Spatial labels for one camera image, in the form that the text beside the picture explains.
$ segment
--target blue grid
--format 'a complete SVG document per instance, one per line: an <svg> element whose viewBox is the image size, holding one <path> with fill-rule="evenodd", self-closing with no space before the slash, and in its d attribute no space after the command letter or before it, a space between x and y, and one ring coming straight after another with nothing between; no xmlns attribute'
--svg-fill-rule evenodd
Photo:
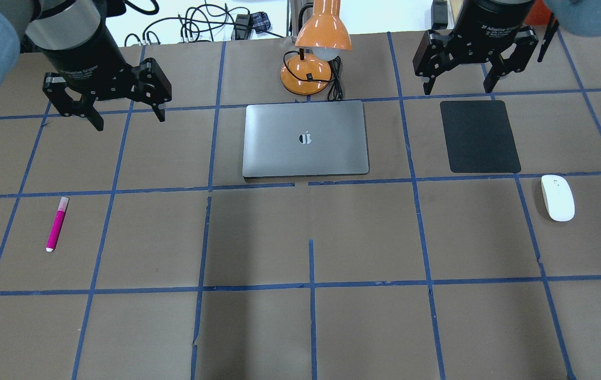
<svg viewBox="0 0 601 380"><path fill-rule="evenodd" d="M93 271L93 275L91 278L91 286L90 289L50 289L50 290L25 290L25 291L0 291L0 296L51 296L51 295L88 295L88 301L86 305L86 310L83 317L83 323L81 328L81 335L78 341L78 351L76 353L76 358L74 359L73 380L77 378L78 375L78 367L79 360L81 356L81 350L86 334L86 328L88 324L88 317L91 310L91 302L93 300L93 296L96 294L127 294L127 293L175 293L175 292L194 292L197 293L197 305L196 305L196 315L195 315L195 327L194 327L194 339L193 339L193 351L192 351L192 368L191 368L191 378L194 378L195 369L196 369L196 359L198 353L198 347L196 344L197 338L199 336L199 327L200 327L200 317L201 317L201 301L202 294L204 292L209 291L264 291L270 289L298 289L298 288L307 288L311 291L311 344L312 344L312 377L313 379L318 378L317 374L317 336L316 336L316 309L315 309L315 289L317 288L329 288L329 287L389 287L389 286L426 286L428 287L428 295L429 295L429 306L430 306L430 317L431 322L433 323L433 333L434 333L434 341L438 359L438 367L440 371L440 377L445 378L445 370L443 364L443 350L440 343L439 331L438 331L438 323L436 320L436 307L434 303L434 292L433 288L436 284L499 284L499 283L531 283L531 282L541 282L544 286L545 293L547 295L547 301L549 303L550 311L552 314L552 321L554 322L554 326L557 333L557 338L559 340L559 346L561 348L561 353L564 357L564 364L566 366L566 370L568 372L568 376L571 379L574 379L575 376L573 374L571 364L568 359L568 353L566 351L566 345L564 342L564 337L561 332L561 328L559 326L558 318L556 315L556 308L554 306L554 302L551 296L551 291L549 289L549 282L559 282L559 281L600 281L600 275L573 275L573 276L547 276L544 265L540 263L540 252L537 244L537 238L535 236L535 232L532 226L532 221L530 219L530 213L528 211L527 203L525 202L525 197L523 195L523 189L520 182L521 178L537 178L545 174L558 174L564 176L601 176L601 172L592 172L592 173L541 173L541 174L531 174L531 175L469 175L469 176L438 176L438 177L423 177L419 178L416 176L414 169L414 162L412 162L411 157L411 145L409 142L409 135L407 130L407 120L406 113L404 109L404 101L405 100L415 100L415 99L450 99L450 98L458 98L458 97L486 97L487 94L484 93L470 93L470 94L438 94L437 96L403 96L401 91L401 83L399 77L399 68L397 67L397 60L395 56L395 49L392 43L391 34L388 32L388 43L390 45L390 53L392 55L392 62L395 68L395 79L397 81L397 97L385 97L385 98L368 98L368 99L360 99L361 101L370 102L370 101L399 101L400 105L400 113L402 117L402 130L405 138L405 145L407 150L407 159L409 161L409 170L411 173L410 178L387 178L387 179L378 179L378 180L327 180L327 181L317 181L310 182L310 186L326 186L326 185L360 185L360 184L377 184L377 183L411 183L412 192L414 193L414 200L416 204L416 215L419 226L419 234L421 237L421 248L423 252L424 264L425 264L425 272L426 278L424 280L401 280L401 281L353 281L353 282L325 282L325 283L316 283L315 282L315 263L314 263L314 244L313 241L310 240L308 244L309 250L309 262L310 262L310 274L308 283L279 283L279 284L260 284L259 286L204 286L204 268L206 264L206 245L208 241L209 235L209 218L211 214L211 196L207 199L206 205L206 213L204 219L204 236L202 241L202 258L201 258L201 268L200 268L200 279L199 285L196 287L161 287L161 288L135 288L135 289L96 289L96 278L98 276L98 268L100 265L102 251L105 245L105 239L107 235L108 222L110 221L110 214L112 212L112 205L115 200L115 195L120 193L156 193L156 192L214 192L214 191L223 191L223 190L231 190L231 189L239 189L239 188L272 188L272 187L293 187L295 183L264 183L264 184L253 184L253 185L232 185L232 186L214 186L213 185L213 168L214 168L214 154L215 154L215 145L216 139L218 136L218 117L219 110L221 108L244 108L248 106L248 104L239 104L239 105L230 105L230 106L222 106L220 105L220 96L221 96L221 84L223 79L223 63L225 60L226 54L226 43L223 43L221 46L221 61L219 67L219 81L218 81L218 91L217 91L217 100L214 106L198 106L198 107L180 107L180 108L167 108L167 111L187 111L187 110L214 110L214 125L213 125L213 135L212 135L212 146L211 146L211 157L209 163L209 182L206 187L191 187L191 188L139 188L139 189L127 189L127 190L118 190L117 189L117 179L119 176L119 169L121 166L121 160L124 153L125 140L127 137L127 131L129 128L129 121L134 113L144 113L149 112L150 110L134 110L134 102L130 102L129 108L126 111L102 111L102 115L109 115L110 113L126 113L127 119L125 121L125 128L123 137L121 140L121 145L119 149L119 155L117 159L117 167L115 170L115 177L113 180L112 188L110 190L97 190L90 192L57 192L57 193L24 193L23 188L25 186L25 182L28 177L28 173L30 171L33 158L35 156L35 151L37 150L37 145L40 142L40 137L42 135L42 130L45 125L45 121L47 118L55 118L61 117L57 113L49 113L50 104L47 105L45 109L45 113L42 115L20 115L20 116L0 116L0 120L11 120L11 119L26 119L26 118L40 118L42 122L40 124L40 129L38 130L37 137L35 138L35 143L33 144L32 153L30 155L28 164L25 169L25 173L20 185L20 190L17 193L11 194L0 194L0 198L14 198L15 204L13 206L9 221L7 223L6 230L3 235L3 240L1 242L0 247L0 261L3 255L4 246L7 240L7 237L10 233L11 226L13 223L13 219L15 218L16 209L18 208L18 203L20 202L22 197L52 197L52 196L68 196L68 195L109 195L110 200L108 203L107 216L105 218L105 223L102 231L102 236L100 240L100 246L96 258L95 270ZM601 92L601 89L585 89L583 83L581 82L580 76L576 67L574 65L573 59L566 47L566 43L564 41L564 37L561 32L558 33L559 40L561 45L564 48L564 52L566 53L566 57L568 58L571 69L573 70L576 80L578 82L579 89L570 89L570 90L553 90L553 91L511 91L511 92L497 92L490 94L491 98L494 99L496 96L523 96L524 94L558 94L558 93L581 93L583 97L585 97L586 104L588 106L588 110L590 111L595 125L598 129L598 132L601 136L601 124L598 121L597 115L595 114L595 110L590 103L588 98L588 93ZM142 50L141 60L145 55L145 47ZM484 70L484 74L486 74L486 68L482 65ZM425 240L425 231L424 231L424 222L423 216L420 209L417 183L425 182L425 181L467 181L467 180L483 180L483 179L508 179L512 178L515 181L520 200L522 202L524 217L527 220L528 229L530 232L530 236L532 239L533 249L537 258L538 265L540 267L540 276L539 277L508 277L508 278L489 278L489 279L433 279L433 275L431 275L431 271L429 269L429 257L426 247Z"/></svg>

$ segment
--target computer mouse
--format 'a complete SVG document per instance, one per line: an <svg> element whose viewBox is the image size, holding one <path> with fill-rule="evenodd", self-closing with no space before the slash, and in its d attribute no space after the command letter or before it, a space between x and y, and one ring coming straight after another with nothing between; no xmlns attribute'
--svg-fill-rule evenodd
<svg viewBox="0 0 601 380"><path fill-rule="evenodd" d="M542 195L549 216L557 222L568 222L575 216L573 192L562 176L542 176Z"/></svg>

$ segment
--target lamp base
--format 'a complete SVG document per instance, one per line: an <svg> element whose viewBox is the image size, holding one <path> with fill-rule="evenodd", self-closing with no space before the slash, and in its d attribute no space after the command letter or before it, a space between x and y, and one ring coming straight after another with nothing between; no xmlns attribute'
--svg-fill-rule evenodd
<svg viewBox="0 0 601 380"><path fill-rule="evenodd" d="M281 68L279 77L281 77L281 83L288 91L301 96L316 94L328 84L328 82L307 82L296 78L305 79L308 74L312 74L313 79L330 80L331 67L327 61L320 60L314 54L305 53L303 60L301 60L301 55L294 55L286 61L286 66Z"/></svg>

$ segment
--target apple logo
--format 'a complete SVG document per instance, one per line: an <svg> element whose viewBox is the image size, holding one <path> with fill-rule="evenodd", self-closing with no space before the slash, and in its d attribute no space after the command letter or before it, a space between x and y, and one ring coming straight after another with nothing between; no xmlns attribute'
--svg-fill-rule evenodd
<svg viewBox="0 0 601 380"><path fill-rule="evenodd" d="M307 144L310 144L312 142L312 139L310 139L310 133L307 130L305 131L305 133L303 133L302 135L298 136L298 140L303 145L307 145Z"/></svg>

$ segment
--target laptop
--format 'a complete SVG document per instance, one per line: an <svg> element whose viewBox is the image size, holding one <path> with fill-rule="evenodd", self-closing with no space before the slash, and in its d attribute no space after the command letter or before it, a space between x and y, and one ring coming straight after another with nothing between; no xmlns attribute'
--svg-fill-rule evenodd
<svg viewBox="0 0 601 380"><path fill-rule="evenodd" d="M245 178L368 172L361 101L247 106Z"/></svg>

